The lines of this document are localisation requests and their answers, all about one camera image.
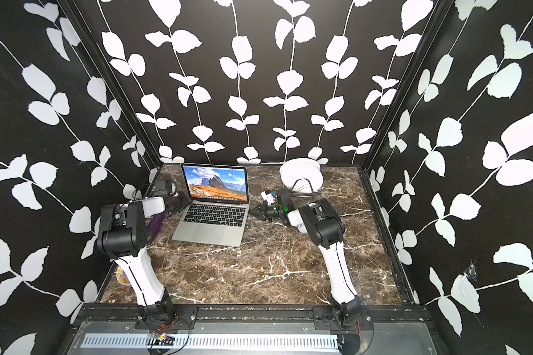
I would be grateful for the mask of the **black front mounting rail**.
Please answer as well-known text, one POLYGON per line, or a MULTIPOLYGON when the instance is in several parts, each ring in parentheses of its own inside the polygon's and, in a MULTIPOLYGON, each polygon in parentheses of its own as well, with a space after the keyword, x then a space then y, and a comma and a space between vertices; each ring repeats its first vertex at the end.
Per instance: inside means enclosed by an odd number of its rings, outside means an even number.
POLYGON ((424 306, 363 306, 357 316, 347 321, 329 305, 242 305, 242 304, 175 304, 179 317, 192 325, 203 322, 306 322, 317 330, 362 329, 385 323, 423 323, 435 328, 432 315, 424 306))

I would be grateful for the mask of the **purple yellow toy bowl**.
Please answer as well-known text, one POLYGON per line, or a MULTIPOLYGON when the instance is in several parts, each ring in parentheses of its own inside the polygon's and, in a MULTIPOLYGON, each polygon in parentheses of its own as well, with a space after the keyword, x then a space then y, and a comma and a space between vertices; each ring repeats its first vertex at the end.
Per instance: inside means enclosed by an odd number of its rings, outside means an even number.
POLYGON ((120 285, 130 286, 130 281, 120 266, 115 271, 115 278, 120 285))

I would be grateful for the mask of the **white plates stack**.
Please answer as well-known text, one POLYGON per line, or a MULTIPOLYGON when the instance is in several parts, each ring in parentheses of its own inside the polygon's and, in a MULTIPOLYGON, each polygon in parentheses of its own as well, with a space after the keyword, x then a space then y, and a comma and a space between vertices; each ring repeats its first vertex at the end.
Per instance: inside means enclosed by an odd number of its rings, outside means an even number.
POLYGON ((309 178, 315 192, 318 192, 324 183, 321 165, 309 158, 296 158, 287 161, 279 169, 281 181, 289 189, 299 178, 309 178))

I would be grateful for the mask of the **white wireless mouse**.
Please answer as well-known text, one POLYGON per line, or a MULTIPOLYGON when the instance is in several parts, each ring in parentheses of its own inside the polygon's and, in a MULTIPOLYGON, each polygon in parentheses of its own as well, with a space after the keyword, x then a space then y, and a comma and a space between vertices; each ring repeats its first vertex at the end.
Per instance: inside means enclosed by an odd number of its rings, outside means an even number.
POLYGON ((296 227, 299 230, 299 232, 302 234, 308 233, 308 231, 306 230, 306 226, 303 223, 296 224, 294 225, 294 227, 296 227))

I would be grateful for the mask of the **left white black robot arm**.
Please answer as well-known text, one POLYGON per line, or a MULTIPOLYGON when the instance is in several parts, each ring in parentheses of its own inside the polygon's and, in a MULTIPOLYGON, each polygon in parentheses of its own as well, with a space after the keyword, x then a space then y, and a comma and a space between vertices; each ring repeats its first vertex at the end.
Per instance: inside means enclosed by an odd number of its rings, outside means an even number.
POLYGON ((135 292, 140 317, 168 320, 176 317, 176 311, 155 274, 147 247, 166 214, 176 207, 183 209, 187 199, 170 179, 156 180, 151 192, 147 198, 102 207, 96 248, 124 272, 135 292))

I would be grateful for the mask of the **silver laptop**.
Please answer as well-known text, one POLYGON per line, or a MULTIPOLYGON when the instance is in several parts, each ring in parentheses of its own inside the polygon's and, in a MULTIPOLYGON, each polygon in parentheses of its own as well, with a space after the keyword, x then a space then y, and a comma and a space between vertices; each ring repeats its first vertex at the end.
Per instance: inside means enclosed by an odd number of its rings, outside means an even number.
POLYGON ((190 204, 174 241, 239 247, 250 211, 247 168, 182 164, 190 204))

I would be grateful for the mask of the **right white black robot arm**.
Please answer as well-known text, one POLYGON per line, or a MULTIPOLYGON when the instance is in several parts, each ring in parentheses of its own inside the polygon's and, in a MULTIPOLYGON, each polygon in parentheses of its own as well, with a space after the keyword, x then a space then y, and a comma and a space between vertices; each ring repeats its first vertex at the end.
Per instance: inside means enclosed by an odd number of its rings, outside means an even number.
POLYGON ((290 190, 262 192, 262 203, 252 208, 249 214, 271 223, 279 220, 284 226, 295 227, 308 235, 319 248, 330 278, 333 300, 333 319, 346 328, 358 323, 364 305, 352 283, 344 251, 345 225, 325 198, 320 198, 301 207, 295 207, 290 190))

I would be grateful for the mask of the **purple eggplant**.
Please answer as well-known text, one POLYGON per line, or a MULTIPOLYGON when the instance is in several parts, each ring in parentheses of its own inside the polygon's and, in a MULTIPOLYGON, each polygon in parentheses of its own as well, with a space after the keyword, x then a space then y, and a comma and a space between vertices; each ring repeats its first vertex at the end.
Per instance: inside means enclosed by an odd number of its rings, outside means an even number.
POLYGON ((165 220, 165 214, 156 214, 152 217, 147 225, 147 242, 152 243, 161 230, 162 224, 165 220))

